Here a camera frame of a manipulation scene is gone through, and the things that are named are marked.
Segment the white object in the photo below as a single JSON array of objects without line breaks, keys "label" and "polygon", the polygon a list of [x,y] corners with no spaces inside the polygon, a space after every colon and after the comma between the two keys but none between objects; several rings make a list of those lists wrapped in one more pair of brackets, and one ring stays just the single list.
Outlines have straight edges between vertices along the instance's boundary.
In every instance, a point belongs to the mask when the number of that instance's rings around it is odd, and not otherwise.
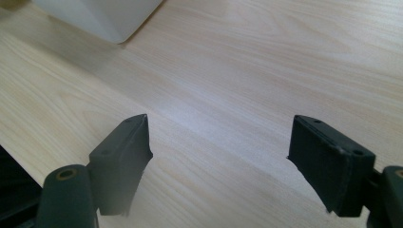
[{"label": "white object", "polygon": [[125,41],[162,0],[32,0],[50,15],[109,42]]}]

